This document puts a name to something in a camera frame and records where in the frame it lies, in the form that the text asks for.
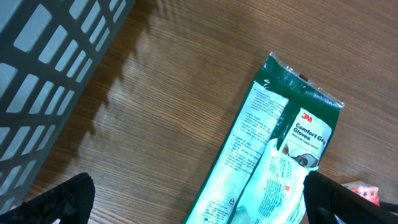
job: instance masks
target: green plastic bag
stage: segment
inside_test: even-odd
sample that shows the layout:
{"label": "green plastic bag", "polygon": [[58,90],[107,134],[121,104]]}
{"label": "green plastic bag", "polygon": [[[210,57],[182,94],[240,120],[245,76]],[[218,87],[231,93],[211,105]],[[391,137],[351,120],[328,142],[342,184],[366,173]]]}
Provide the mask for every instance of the green plastic bag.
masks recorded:
{"label": "green plastic bag", "polygon": [[[283,65],[271,52],[254,77],[184,223],[231,223],[236,204],[270,139],[274,139],[275,151],[286,155],[273,157],[286,160],[279,164],[290,166],[295,162],[294,166],[302,166],[306,170],[317,169],[343,107],[342,102]],[[274,163],[266,162],[267,166],[275,166]],[[278,173],[285,172],[275,167],[272,169],[278,170]],[[265,200],[261,194],[264,192],[253,193],[252,196]],[[271,197],[266,200],[280,199]],[[292,214],[286,219],[297,222],[305,212],[305,205],[302,196],[295,196],[294,200],[291,202],[294,205],[289,205]],[[277,206],[264,208],[268,204],[275,203],[265,201],[259,205],[262,206],[262,210],[259,209],[262,212],[260,218],[252,219],[253,223],[261,223],[262,216],[274,216],[272,212]],[[253,214],[246,210],[240,212]]]}

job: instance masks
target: laundry basket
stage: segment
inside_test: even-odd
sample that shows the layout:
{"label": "laundry basket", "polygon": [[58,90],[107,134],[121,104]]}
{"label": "laundry basket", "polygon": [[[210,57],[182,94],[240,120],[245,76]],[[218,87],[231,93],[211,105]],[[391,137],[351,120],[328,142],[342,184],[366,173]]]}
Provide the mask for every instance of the laundry basket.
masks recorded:
{"label": "laundry basket", "polygon": [[0,0],[0,214],[28,192],[133,5]]}

